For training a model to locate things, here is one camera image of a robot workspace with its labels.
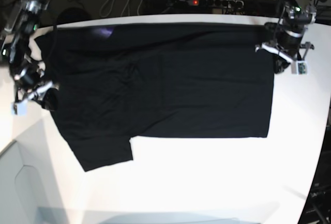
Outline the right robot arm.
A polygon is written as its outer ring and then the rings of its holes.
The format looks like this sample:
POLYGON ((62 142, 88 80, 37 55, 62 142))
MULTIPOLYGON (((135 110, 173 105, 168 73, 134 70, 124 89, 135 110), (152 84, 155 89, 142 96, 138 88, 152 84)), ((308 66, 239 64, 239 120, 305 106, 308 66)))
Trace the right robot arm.
POLYGON ((34 101, 45 107, 54 99, 54 83, 44 76, 31 57, 29 40, 39 28, 40 16, 50 0, 18 0, 1 32, 2 50, 7 52, 9 74, 14 82, 15 107, 34 101))

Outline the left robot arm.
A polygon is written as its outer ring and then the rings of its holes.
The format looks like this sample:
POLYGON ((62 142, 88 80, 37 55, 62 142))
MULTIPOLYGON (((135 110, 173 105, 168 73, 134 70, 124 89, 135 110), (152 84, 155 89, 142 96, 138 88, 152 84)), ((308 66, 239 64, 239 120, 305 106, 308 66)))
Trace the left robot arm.
POLYGON ((308 26, 316 20, 317 10, 310 0, 282 0, 283 8, 277 23, 267 22, 265 28, 273 33, 270 41, 255 47, 273 55, 274 72, 279 74, 291 68, 292 74, 307 75, 308 51, 314 49, 311 42, 302 42, 308 26))

